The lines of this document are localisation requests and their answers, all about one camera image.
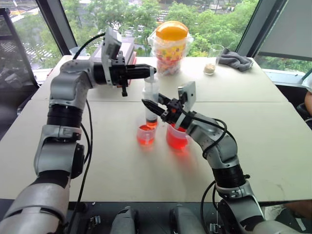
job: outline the black cable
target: black cable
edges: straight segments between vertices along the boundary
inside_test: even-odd
[[[90,109],[90,105],[89,105],[89,102],[88,100],[86,100],[86,104],[87,104],[87,107],[88,107],[88,112],[89,112],[89,120],[90,120],[90,151],[89,151],[89,159],[88,159],[88,163],[87,163],[87,167],[86,167],[86,170],[83,174],[83,179],[82,179],[82,183],[81,183],[81,187],[80,187],[80,192],[79,192],[79,196],[78,196],[78,199],[77,199],[77,202],[76,202],[76,205],[75,205],[75,208],[74,208],[74,211],[73,211],[73,215],[70,219],[70,222],[69,222],[69,225],[68,225],[68,229],[67,229],[67,233],[70,234],[70,231],[72,229],[72,226],[73,226],[73,223],[74,223],[74,220],[75,220],[75,217],[76,217],[76,214],[77,214],[77,209],[78,209],[78,204],[80,203],[81,201],[81,197],[82,197],[82,193],[83,193],[83,188],[84,188],[84,184],[85,184],[85,181],[86,181],[86,178],[87,178],[87,174],[88,174],[88,170],[89,170],[89,167],[90,167],[90,163],[91,163],[91,157],[92,157],[92,149],[93,149],[93,126],[92,126],[92,116],[91,116],[91,109]]]
[[[105,33],[101,33],[101,34],[98,34],[96,36],[94,36],[93,38],[89,39],[86,43],[84,43],[80,49],[77,51],[77,53],[75,54],[75,56],[73,57],[73,59],[77,59],[77,57],[79,56],[79,54],[81,53],[81,51],[92,41],[94,41],[95,39],[97,38],[100,38],[102,36],[104,36]],[[86,138],[87,138],[87,142],[88,142],[88,152],[87,152],[87,156],[84,160],[84,163],[86,162],[86,160],[88,160],[88,163],[87,163],[87,167],[86,167],[86,170],[84,171],[84,174],[83,174],[83,179],[82,179],[82,183],[81,183],[81,186],[80,186],[80,191],[79,191],[79,195],[78,195],[78,199],[77,199],[77,202],[76,202],[76,205],[75,205],[75,208],[74,208],[74,211],[73,211],[73,215],[70,219],[70,222],[69,222],[69,225],[68,225],[68,229],[67,229],[67,233],[70,234],[70,231],[72,229],[72,226],[73,226],[73,223],[74,223],[74,220],[75,220],[75,217],[76,217],[76,214],[77,214],[77,209],[78,209],[78,204],[80,203],[81,201],[81,197],[82,197],[82,193],[83,193],[83,188],[84,188],[84,184],[85,184],[85,181],[86,181],[86,178],[87,178],[87,174],[88,174],[88,170],[89,170],[89,167],[90,167],[90,163],[91,163],[91,157],[92,157],[92,149],[93,149],[93,126],[92,126],[92,116],[91,116],[91,109],[90,109],[90,105],[89,105],[89,102],[88,100],[86,100],[86,104],[87,104],[87,107],[88,107],[88,112],[89,112],[89,120],[90,120],[90,140],[89,140],[89,136],[87,134],[87,131],[85,130],[84,126],[81,124],[81,127],[82,127],[82,130],[83,132],[85,133],[86,135]]]
[[[213,205],[214,205],[215,210],[218,212],[218,207],[216,206],[216,203],[215,203],[215,192],[216,192],[216,187],[215,187],[215,185],[214,185],[214,190],[213,190]]]
[[[203,156],[205,159],[206,159],[206,153],[207,153],[210,149],[212,149],[214,146],[216,146],[216,145],[224,138],[224,136],[225,136],[226,134],[228,134],[228,135],[236,142],[234,136],[228,131],[228,127],[227,127],[227,125],[226,125],[226,123],[225,123],[224,121],[222,121],[222,120],[220,120],[220,119],[217,119],[217,118],[214,118],[215,121],[218,121],[218,122],[220,122],[220,123],[223,124],[224,127],[221,127],[220,125],[218,125],[218,124],[216,124],[216,123],[212,123],[212,122],[207,121],[207,120],[205,120],[205,119],[197,118],[197,117],[191,116],[191,115],[188,114],[186,111],[184,111],[182,108],[181,108],[181,111],[182,111],[182,113],[183,113],[185,116],[188,116],[189,118],[191,118],[191,119],[193,119],[193,120],[197,120],[197,121],[199,121],[199,122],[203,122],[203,123],[212,125],[212,126],[218,128],[218,129],[223,130],[222,135],[221,135],[214,143],[212,143],[210,146],[208,146],[208,147],[203,151],[202,156]]]
[[[83,132],[84,132],[84,135],[86,136],[87,144],[88,144],[87,156],[86,156],[86,158],[84,159],[84,162],[83,162],[83,164],[85,164],[85,163],[87,162],[87,160],[88,160],[88,158],[89,158],[89,154],[90,154],[90,140],[89,140],[89,135],[88,135],[88,133],[87,133],[87,131],[86,131],[86,129],[84,128],[84,126],[83,126],[82,123],[81,123],[81,128],[82,128],[82,130],[83,130]]]
[[[200,221],[201,221],[201,224],[203,225],[203,228],[204,228],[206,234],[209,234],[209,231],[206,227],[205,220],[204,220],[204,200],[205,200],[205,197],[207,195],[207,192],[211,189],[211,187],[214,184],[215,184],[215,181],[211,182],[211,184],[206,188],[206,190],[203,194],[203,197],[201,198],[201,202],[200,202]]]
[[[77,53],[75,54],[75,56],[73,57],[73,59],[77,59],[77,57],[80,55],[81,51],[92,41],[94,41],[95,39],[98,39],[100,37],[103,37],[105,35],[105,33],[101,33],[101,34],[98,34],[94,37],[92,37],[91,39],[89,39],[86,43],[84,43],[82,45],[82,47],[80,47],[80,49],[77,51]]]

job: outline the syringe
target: syringe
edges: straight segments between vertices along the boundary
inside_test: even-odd
[[[144,79],[145,87],[143,88],[144,99],[152,100],[158,103],[159,80],[154,77],[154,69],[150,68],[150,77]],[[146,125],[155,128],[157,126],[157,115],[145,108]]]

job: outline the green foliage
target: green foliage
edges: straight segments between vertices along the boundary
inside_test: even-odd
[[[173,2],[169,7],[166,20],[177,20],[189,28],[190,33],[194,32],[196,18],[198,16],[197,8],[187,6],[183,3]]]
[[[266,57],[257,56],[255,60],[259,63],[261,68],[275,69],[282,71],[300,71],[308,72],[312,69],[312,62],[302,61],[289,58],[276,58],[276,57]]]
[[[42,21],[43,18],[39,14],[28,15],[19,20],[15,28],[22,43],[37,55],[33,58],[29,56],[31,63],[38,64],[41,68],[51,68],[60,60],[61,54],[49,29]],[[45,58],[44,50],[52,56]]]
[[[159,11],[157,0],[143,0],[141,6],[129,6],[125,14],[125,24],[122,29],[133,27],[138,43],[145,47],[145,56],[149,54],[147,38],[157,27],[156,15]]]
[[[93,21],[98,30],[105,30],[108,25],[119,28],[125,21],[127,6],[127,0],[92,0],[88,5],[89,20]]]
[[[184,23],[194,37],[188,56],[205,57],[211,44],[221,44],[234,51],[244,34],[259,0],[226,0],[226,6],[235,6],[233,12],[216,14],[209,10],[212,0],[142,0],[141,5],[130,5],[128,0],[92,0],[82,8],[79,0],[61,0],[65,14],[78,46],[90,37],[103,32],[109,25],[121,33],[133,31],[136,43],[143,48],[136,50],[137,56],[149,56],[148,36],[157,27],[156,18],[160,13],[159,3],[172,4],[165,20]],[[59,49],[40,15],[25,16],[15,23],[23,43],[38,54],[45,50],[53,56],[37,56],[32,63],[42,68],[53,67],[60,59]],[[100,39],[87,46],[92,54]],[[276,70],[299,70],[307,72],[312,62],[285,58],[256,57],[263,68]]]

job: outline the window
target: window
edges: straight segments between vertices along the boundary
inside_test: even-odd
[[[311,0],[289,0],[254,57],[260,67],[300,76],[311,70],[311,20]]]
[[[149,56],[148,36],[161,23],[178,20],[194,37],[188,56],[206,56],[211,44],[235,50],[258,0],[61,0],[78,46],[107,25],[135,38],[137,56]],[[100,40],[87,48],[92,54]]]
[[[19,38],[25,48],[32,69],[53,68],[61,53],[34,0],[8,0],[0,7],[10,10]]]
[[[299,59],[257,55],[254,60],[264,69],[307,73],[312,68],[312,62]]]

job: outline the plastic bag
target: plastic bag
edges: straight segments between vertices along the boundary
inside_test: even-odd
[[[157,58],[157,73],[173,75],[180,70],[181,60],[187,56],[193,37],[188,33],[181,40],[163,40],[156,36],[156,30],[148,37],[152,47],[152,55]]]

